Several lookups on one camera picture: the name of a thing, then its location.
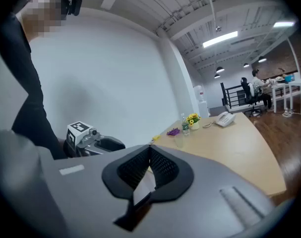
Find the black shirt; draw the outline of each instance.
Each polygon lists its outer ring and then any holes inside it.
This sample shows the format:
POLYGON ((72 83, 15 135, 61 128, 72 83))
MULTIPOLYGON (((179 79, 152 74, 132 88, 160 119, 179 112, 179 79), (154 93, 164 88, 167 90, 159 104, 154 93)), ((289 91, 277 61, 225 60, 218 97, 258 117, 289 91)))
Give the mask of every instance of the black shirt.
POLYGON ((13 76, 28 93, 12 130, 28 137, 35 145, 48 148, 54 159, 66 158, 47 120, 41 84, 31 61, 28 40, 13 13, 0 25, 0 54, 13 76))

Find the wooden floor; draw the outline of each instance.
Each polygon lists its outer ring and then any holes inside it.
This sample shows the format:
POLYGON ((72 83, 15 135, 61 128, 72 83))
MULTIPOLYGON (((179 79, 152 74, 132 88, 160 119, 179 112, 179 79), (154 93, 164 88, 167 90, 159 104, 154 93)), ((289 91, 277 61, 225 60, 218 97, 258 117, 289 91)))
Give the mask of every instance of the wooden floor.
MULTIPOLYGON (((295 112, 300 113, 300 103, 300 96, 295 96, 295 112)), ((211 116, 223 111, 225 107, 210 109, 211 116)), ((286 118, 282 116, 283 112, 284 102, 278 101, 277 113, 267 112, 260 117, 249 118, 271 148, 285 179, 287 191, 272 198, 276 205, 295 197, 301 187, 301 115, 286 118)))

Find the person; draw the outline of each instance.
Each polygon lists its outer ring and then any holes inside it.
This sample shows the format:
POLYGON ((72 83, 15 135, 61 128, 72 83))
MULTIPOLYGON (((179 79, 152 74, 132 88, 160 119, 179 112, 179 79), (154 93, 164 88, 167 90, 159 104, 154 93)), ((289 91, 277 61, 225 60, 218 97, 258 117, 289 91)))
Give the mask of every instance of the person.
POLYGON ((252 84, 254 87, 255 93, 258 93, 259 100, 262 100, 264 102, 265 110, 272 112, 272 106, 271 106, 271 97, 269 94, 263 93, 263 87, 269 86, 270 81, 264 83, 257 77, 258 70, 253 70, 252 75, 252 84))
POLYGON ((47 120, 29 42, 60 25, 68 13, 68 6, 68 0, 28 0, 17 14, 18 18, 10 13, 0 25, 0 55, 28 93, 12 130, 29 138, 36 146, 48 148, 55 160, 67 158, 62 148, 64 140, 59 142, 47 120))

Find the plastic bottle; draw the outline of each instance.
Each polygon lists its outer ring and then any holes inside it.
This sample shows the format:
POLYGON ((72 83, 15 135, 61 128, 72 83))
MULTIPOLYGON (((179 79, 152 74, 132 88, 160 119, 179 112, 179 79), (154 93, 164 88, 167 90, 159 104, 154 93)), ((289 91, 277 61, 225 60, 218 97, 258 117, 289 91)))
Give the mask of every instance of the plastic bottle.
POLYGON ((181 114, 181 117, 182 117, 181 122, 182 122, 182 131, 183 131, 183 134, 185 136, 188 136, 190 134, 189 124, 188 124, 188 122, 185 119, 184 113, 181 114))

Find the exposed pipe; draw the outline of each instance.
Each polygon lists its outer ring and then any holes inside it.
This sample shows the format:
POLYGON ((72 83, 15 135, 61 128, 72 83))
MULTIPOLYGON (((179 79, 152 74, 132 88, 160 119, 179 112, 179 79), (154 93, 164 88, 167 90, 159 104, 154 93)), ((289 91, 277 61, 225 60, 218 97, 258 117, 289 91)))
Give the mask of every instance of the exposed pipe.
POLYGON ((212 14, 213 14, 213 20, 214 20, 214 31, 216 31, 216 19, 215 19, 215 12, 214 12, 214 7, 213 7, 213 2, 212 0, 210 1, 211 9, 212 9, 212 14))
POLYGON ((173 12, 168 12, 160 3, 158 3, 158 1, 153 0, 154 2, 156 2, 167 14, 169 14, 170 18, 173 18, 174 13, 173 12))
MULTIPOLYGON (((214 31, 213 31, 213 35, 212 37, 214 37, 216 35, 216 18, 215 18, 215 12, 214 12, 214 6, 213 6, 213 2, 212 0, 209 0, 210 1, 210 5, 211 5, 211 9, 212 9, 212 15, 213 15, 213 21, 214 21, 214 31)), ((215 57, 215 64, 214 64, 214 69, 215 69, 215 66, 217 64, 217 58, 216 58, 216 46, 214 48, 214 57, 215 57)))
POLYGON ((159 28, 162 28, 170 19, 172 19, 175 16, 175 14, 177 14, 177 13, 181 12, 182 10, 184 10, 185 8, 188 8, 189 6, 192 6, 201 1, 204 1, 204 0, 194 0, 193 2, 189 3, 188 5, 182 6, 179 10, 172 12, 172 15, 169 18, 167 18, 163 23, 161 23, 160 26, 156 29, 156 31, 159 28))
POLYGON ((300 76, 300 78, 301 78, 301 72, 300 72, 300 67, 299 67, 298 59, 297 59, 297 56, 296 56, 294 47, 293 47, 293 45, 291 44, 291 42, 290 42, 290 40, 289 40, 289 37, 287 37, 287 41, 288 41, 289 46, 290 46, 290 48, 291 48, 291 52, 292 52, 293 55, 294 55, 294 59, 295 59, 295 62, 296 62, 297 71, 299 72, 299 76, 300 76))

